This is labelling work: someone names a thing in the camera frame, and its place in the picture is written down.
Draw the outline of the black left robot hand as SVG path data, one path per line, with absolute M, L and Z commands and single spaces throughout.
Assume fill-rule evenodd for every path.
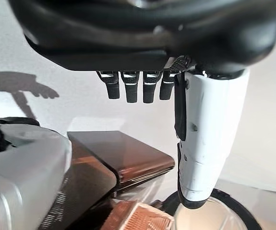
M 276 0 L 11 0 L 33 50 L 73 71 L 96 71 L 110 98 L 144 102 L 161 81 L 174 94 L 178 193 L 189 209 L 210 197 L 234 142 L 249 67 L 276 44 Z

